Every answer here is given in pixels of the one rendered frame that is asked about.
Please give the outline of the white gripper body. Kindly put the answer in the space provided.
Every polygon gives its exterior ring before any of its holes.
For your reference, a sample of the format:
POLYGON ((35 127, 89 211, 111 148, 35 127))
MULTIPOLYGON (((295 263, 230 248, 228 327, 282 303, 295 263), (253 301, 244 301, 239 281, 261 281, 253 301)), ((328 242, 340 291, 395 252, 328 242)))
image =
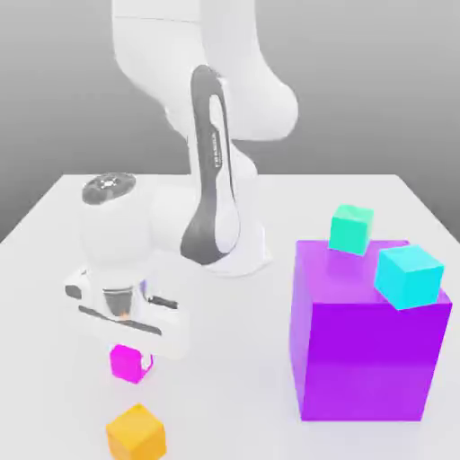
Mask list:
POLYGON ((87 298, 73 302, 77 319, 95 339, 168 359, 187 354, 190 321, 180 303, 141 295, 114 296, 112 300, 114 309, 104 296, 98 304, 87 298))

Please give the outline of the small magenta cube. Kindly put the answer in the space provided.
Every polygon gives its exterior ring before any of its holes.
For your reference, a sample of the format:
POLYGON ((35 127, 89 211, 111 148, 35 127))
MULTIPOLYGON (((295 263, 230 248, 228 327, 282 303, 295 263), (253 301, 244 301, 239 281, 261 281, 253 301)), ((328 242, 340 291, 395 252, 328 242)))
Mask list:
POLYGON ((110 352, 112 375, 131 384, 139 384, 151 369, 142 369, 142 356, 137 349, 117 344, 110 352))

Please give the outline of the small orange cube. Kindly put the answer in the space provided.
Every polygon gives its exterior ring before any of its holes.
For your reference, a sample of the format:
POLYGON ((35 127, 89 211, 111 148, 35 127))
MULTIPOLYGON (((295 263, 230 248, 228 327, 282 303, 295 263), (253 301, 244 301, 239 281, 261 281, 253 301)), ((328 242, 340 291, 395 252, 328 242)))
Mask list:
POLYGON ((106 426, 114 460, 159 460, 166 454, 163 423, 138 403, 106 426))

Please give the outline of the small green cube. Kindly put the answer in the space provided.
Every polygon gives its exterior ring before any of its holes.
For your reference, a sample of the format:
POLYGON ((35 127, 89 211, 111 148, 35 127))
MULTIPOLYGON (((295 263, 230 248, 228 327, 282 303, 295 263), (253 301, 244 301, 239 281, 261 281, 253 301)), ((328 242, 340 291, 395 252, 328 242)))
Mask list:
POLYGON ((332 216, 329 248, 363 256, 367 251, 374 210, 340 204, 332 216))

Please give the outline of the small cyan cube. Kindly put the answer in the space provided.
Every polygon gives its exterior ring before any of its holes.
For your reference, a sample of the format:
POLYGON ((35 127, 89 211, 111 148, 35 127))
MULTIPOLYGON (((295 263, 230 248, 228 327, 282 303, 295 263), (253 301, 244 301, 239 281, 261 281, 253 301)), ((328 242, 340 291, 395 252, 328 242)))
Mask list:
POLYGON ((419 245, 379 252, 374 288, 396 310, 434 305, 438 301, 445 265, 419 245))

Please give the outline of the large purple box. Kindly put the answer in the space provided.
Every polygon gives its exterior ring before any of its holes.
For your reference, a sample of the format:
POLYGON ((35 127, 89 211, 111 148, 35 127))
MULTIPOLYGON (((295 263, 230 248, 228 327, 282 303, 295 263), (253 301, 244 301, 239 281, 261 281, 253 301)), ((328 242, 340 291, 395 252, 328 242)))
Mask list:
POLYGON ((325 240, 296 242, 289 354, 300 417, 307 421, 419 421, 452 302, 397 311, 374 288, 381 250, 363 256, 325 240))

